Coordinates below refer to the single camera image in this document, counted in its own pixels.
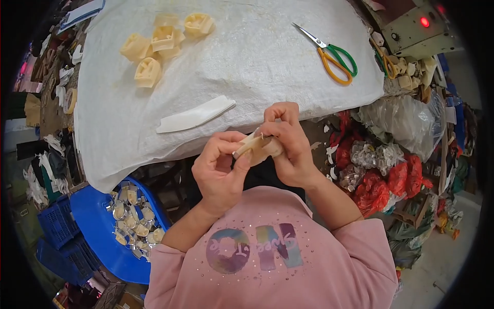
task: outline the hand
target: hand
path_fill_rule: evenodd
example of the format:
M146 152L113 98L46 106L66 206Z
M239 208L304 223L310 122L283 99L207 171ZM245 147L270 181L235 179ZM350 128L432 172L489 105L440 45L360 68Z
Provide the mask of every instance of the hand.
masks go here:
M257 130L276 136L285 147L283 154L273 158L278 178L286 185L309 189L322 175L312 161L309 140L298 121L298 104L278 102L264 111L264 123Z
M192 175L203 195L201 205L217 218L235 206L242 196L244 181L250 169L250 152L240 156L231 169L232 153L246 137L236 131L217 132L207 141L203 152L192 166Z

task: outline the brown paper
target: brown paper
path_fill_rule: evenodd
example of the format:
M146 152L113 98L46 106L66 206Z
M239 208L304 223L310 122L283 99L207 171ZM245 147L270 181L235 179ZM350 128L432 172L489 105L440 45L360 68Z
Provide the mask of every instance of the brown paper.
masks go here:
M40 126L40 109L41 101L33 94L28 93L26 103L24 104L24 113L26 114L26 125L30 127Z

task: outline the white woven plastic sheet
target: white woven plastic sheet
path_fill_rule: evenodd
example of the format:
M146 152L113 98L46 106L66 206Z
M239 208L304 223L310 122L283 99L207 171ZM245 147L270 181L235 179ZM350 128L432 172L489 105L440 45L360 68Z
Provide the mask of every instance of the white woven plastic sheet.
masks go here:
M216 30L201 40L185 40L155 89L136 88L136 67L119 49L133 32L150 37L157 12L181 19L208 13ZM350 86L329 77L314 44L292 22L353 56L358 75ZM156 133L161 118L220 95L237 106L200 127ZM370 104L382 95L383 74L365 26L346 0L107 0L87 29L74 112L76 142L87 180L109 192L139 166L200 153L214 132L253 131L274 102L297 102L304 120Z

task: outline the shirt sleeve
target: shirt sleeve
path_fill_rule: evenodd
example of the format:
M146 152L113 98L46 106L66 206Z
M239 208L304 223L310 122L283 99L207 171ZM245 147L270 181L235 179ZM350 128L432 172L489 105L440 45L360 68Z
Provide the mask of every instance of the shirt sleeve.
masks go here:
M144 299L146 309L168 308L184 257L185 253L163 244L152 249L149 289Z
M333 232L347 250L369 308L389 308L398 287L393 255L380 219L352 222Z

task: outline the person's left hand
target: person's left hand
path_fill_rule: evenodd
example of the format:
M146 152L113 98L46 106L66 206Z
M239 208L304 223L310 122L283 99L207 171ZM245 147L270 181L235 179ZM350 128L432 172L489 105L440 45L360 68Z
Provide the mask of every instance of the person's left hand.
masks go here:
M246 137L237 131L217 132L207 141L203 152L192 166L192 175L203 195L200 204L213 216L221 217L242 196L244 181L250 169L250 152L240 156L231 169L232 153Z

